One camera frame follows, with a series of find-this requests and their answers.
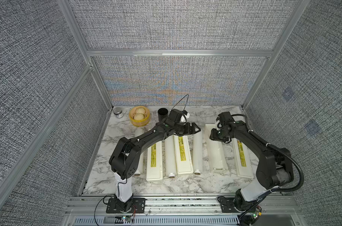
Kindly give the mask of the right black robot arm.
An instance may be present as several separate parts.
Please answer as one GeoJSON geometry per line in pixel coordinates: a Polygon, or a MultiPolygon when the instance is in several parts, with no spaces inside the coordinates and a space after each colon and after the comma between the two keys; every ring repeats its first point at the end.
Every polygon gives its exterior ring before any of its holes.
{"type": "Polygon", "coordinates": [[[227,144],[236,139],[246,145],[259,160],[256,179],[236,191],[234,205],[238,211],[245,212],[277,188],[293,182],[290,151],[285,148],[279,151],[272,149],[271,144],[249,129],[246,122],[234,120],[230,112],[220,113],[217,122],[217,128],[211,130],[211,140],[227,144]]]}

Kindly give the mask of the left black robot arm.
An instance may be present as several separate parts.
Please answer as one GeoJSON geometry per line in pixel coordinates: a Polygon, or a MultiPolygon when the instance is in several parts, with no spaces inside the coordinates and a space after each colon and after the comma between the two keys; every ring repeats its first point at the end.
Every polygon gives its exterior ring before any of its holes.
{"type": "Polygon", "coordinates": [[[118,180],[116,196],[122,203],[128,202],[133,192],[131,189],[131,177],[135,174],[140,156],[149,147],[166,138],[176,135],[179,137],[197,134],[201,128],[194,122],[172,122],[167,119],[158,122],[148,132],[134,137],[122,137],[114,149],[109,164],[118,180]]]}

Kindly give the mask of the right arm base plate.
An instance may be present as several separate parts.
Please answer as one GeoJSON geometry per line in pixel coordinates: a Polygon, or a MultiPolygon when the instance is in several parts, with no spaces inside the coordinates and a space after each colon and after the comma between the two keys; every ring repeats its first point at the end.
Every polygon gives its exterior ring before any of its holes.
{"type": "Polygon", "coordinates": [[[259,200],[251,202],[245,201],[241,196],[237,197],[224,197],[218,196],[217,201],[220,204],[223,213],[239,212],[243,213],[250,210],[259,200]]]}

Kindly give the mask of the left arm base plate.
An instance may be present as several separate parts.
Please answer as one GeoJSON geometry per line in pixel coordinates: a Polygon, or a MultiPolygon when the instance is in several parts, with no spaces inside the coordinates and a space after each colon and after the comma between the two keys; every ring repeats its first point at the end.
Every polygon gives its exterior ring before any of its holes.
{"type": "Polygon", "coordinates": [[[131,197],[128,201],[122,202],[118,198],[109,198],[106,203],[107,214],[121,214],[121,213],[144,213],[145,198],[131,197]]]}

